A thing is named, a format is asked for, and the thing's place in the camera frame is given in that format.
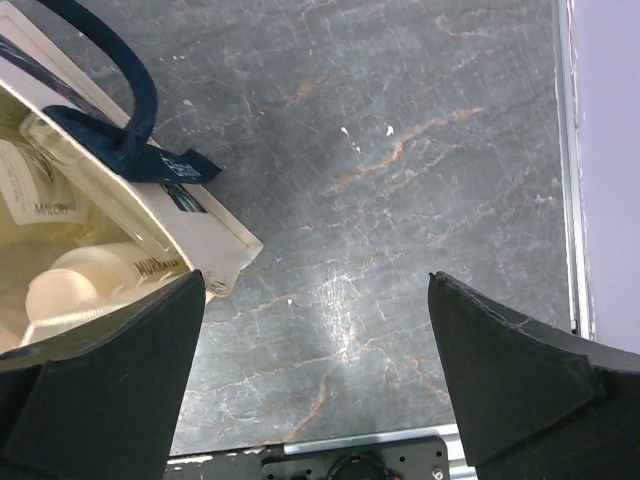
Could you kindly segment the amber liquid clear bottle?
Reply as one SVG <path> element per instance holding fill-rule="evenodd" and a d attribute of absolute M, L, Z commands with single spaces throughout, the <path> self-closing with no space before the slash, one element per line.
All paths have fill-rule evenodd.
<path fill-rule="evenodd" d="M 1 243 L 81 236 L 90 206 L 36 150 L 1 142 Z"/>

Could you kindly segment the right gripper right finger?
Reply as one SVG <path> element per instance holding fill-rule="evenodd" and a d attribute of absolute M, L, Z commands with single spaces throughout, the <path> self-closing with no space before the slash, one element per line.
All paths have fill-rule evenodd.
<path fill-rule="evenodd" d="M 431 275 L 428 308 L 464 455 L 481 479 L 635 479 L 639 357 Z"/>

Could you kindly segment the cream canvas tote bag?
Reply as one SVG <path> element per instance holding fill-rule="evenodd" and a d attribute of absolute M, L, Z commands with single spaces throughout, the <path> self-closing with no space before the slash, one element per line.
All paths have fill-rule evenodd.
<path fill-rule="evenodd" d="M 178 277 L 202 274 L 207 299 L 225 297 L 239 273 L 261 251 L 261 242 L 207 189 L 219 168 L 196 151 L 175 154 L 151 137 L 157 92 L 147 69 L 124 41 L 74 1 L 50 1 L 47 8 L 101 49 L 125 76 L 134 97 L 124 112 L 45 34 L 9 2 L 1 5 L 1 142 L 24 145 L 54 164 L 20 132 L 30 113 L 68 133 L 104 166 L 134 184 L 161 186 L 162 226 L 176 252 L 157 258 L 107 217 L 58 168 L 90 206 L 81 236 L 63 241 L 1 243 L 1 348 L 13 350 L 59 335 L 134 303 Z M 115 295 L 53 318 L 31 322 L 25 300 L 30 282 L 76 248 L 134 242 L 152 257 L 179 257 L 188 271 L 132 293 Z"/>

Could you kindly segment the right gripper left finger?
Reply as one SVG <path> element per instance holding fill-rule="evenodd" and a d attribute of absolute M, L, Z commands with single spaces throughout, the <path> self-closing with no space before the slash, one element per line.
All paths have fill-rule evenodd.
<path fill-rule="evenodd" d="M 195 271 L 3 353 L 2 478 L 162 478 L 204 307 Z"/>

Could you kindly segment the beige pump bottle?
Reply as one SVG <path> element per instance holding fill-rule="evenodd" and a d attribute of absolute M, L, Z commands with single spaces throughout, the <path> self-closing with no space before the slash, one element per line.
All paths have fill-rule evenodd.
<path fill-rule="evenodd" d="M 30 282 L 26 314 L 31 322 L 53 318 L 187 271 L 181 258 L 158 260 L 134 242 L 76 248 Z"/>

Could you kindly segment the square perfume bottle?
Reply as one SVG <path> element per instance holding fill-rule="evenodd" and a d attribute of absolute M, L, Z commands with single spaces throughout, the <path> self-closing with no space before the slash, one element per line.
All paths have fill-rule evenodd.
<path fill-rule="evenodd" d="M 20 132 L 145 250 L 157 258 L 167 258 L 176 252 L 160 221 L 159 207 L 166 198 L 161 186 L 124 180 L 68 133 L 37 113 L 25 118 Z"/>

